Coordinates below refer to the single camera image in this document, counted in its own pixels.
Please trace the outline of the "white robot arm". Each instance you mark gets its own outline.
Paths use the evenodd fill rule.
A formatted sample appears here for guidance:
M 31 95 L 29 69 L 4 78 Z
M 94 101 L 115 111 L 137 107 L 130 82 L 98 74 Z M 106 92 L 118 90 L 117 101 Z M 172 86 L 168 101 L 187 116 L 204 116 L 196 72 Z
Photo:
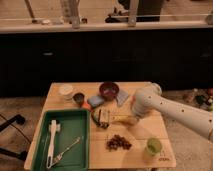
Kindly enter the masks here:
M 140 118 L 152 109 L 213 142 L 213 113 L 164 98 L 156 83 L 137 88 L 131 104 L 132 112 Z

